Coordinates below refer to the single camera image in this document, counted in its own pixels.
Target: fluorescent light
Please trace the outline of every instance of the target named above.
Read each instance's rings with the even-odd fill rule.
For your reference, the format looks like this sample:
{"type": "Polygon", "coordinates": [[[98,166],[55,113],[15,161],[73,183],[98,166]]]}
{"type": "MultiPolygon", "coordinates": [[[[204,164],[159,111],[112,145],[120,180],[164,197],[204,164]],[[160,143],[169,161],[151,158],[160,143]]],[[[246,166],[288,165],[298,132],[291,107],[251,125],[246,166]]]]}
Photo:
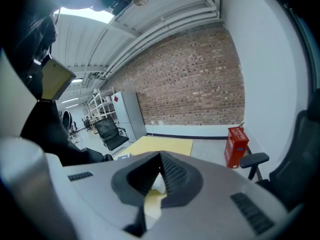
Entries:
{"type": "Polygon", "coordinates": [[[111,21],[111,19],[114,17],[111,13],[106,12],[105,10],[94,11],[89,8],[72,10],[72,9],[67,9],[67,8],[61,7],[60,14],[84,17],[84,18],[96,20],[99,22],[103,22],[106,24],[108,24],[109,21],[111,21]]]}
{"type": "Polygon", "coordinates": [[[72,106],[67,106],[66,109],[68,108],[71,108],[71,107],[74,107],[74,106],[78,106],[79,104],[75,104],[75,105],[72,105],[72,106]]]}
{"type": "Polygon", "coordinates": [[[83,79],[82,78],[77,78],[77,79],[74,79],[74,80],[72,80],[72,84],[74,84],[74,83],[81,83],[83,81],[83,79]]]}
{"type": "Polygon", "coordinates": [[[79,97],[68,99],[68,100],[62,101],[61,103],[72,102],[72,101],[76,101],[77,99],[79,99],[79,97]]]}

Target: black mesh chair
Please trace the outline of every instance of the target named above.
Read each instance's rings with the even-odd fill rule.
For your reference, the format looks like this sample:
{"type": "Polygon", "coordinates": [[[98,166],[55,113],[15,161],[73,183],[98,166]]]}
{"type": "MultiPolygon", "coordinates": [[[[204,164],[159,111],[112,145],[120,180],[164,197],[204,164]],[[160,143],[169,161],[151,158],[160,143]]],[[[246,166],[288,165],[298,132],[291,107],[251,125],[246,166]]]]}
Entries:
{"type": "MultiPolygon", "coordinates": [[[[247,155],[240,159],[241,168],[251,167],[252,180],[259,164],[269,160],[265,153],[247,155]]],[[[313,184],[320,163],[320,89],[317,89],[307,110],[296,118],[290,148],[281,164],[268,179],[257,184],[274,194],[292,210],[304,203],[308,188],[313,184]]]]}
{"type": "Polygon", "coordinates": [[[117,127],[112,118],[107,117],[94,123],[96,130],[110,152],[115,150],[129,140],[127,137],[126,129],[117,127]],[[123,130],[125,136],[119,135],[119,129],[123,130]]]}

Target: chair seat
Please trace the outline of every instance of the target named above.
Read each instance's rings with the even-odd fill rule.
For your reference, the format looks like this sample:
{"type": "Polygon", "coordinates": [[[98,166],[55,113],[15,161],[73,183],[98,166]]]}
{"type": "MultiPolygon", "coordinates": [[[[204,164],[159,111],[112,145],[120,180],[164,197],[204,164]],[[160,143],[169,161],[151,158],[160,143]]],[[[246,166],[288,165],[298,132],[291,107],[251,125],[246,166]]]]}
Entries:
{"type": "Polygon", "coordinates": [[[106,141],[105,145],[110,151],[112,151],[128,140],[129,140],[128,137],[117,135],[116,137],[113,137],[112,139],[106,141]]]}

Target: white ceiling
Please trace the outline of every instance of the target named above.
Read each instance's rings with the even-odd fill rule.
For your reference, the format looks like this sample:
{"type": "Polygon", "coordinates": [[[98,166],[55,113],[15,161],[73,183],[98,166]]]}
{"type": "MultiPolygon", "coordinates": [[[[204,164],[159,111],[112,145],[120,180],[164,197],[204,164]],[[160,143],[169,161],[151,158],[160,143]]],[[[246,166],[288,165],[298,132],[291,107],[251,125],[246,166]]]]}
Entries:
{"type": "Polygon", "coordinates": [[[94,88],[152,44],[178,31],[216,21],[219,5],[220,0],[149,0],[144,6],[132,3],[108,24],[61,15],[52,56],[77,78],[83,78],[83,83],[71,84],[66,89],[57,101],[58,109],[86,103],[94,88]],[[86,89],[89,77],[94,80],[86,89]],[[80,99],[61,104],[76,97],[80,99]]]}

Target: white shelving unit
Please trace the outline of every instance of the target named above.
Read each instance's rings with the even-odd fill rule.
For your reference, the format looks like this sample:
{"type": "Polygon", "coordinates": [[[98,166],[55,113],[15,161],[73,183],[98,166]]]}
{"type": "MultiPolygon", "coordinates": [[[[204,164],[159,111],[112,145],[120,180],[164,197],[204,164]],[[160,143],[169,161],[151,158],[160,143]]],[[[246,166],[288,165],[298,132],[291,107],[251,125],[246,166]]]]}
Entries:
{"type": "Polygon", "coordinates": [[[115,123],[118,123],[116,111],[112,111],[110,106],[112,101],[105,101],[106,96],[111,96],[113,94],[115,94],[113,87],[112,89],[102,91],[98,89],[98,93],[93,95],[92,99],[87,103],[90,115],[93,118],[101,120],[103,118],[111,117],[115,123]]]}

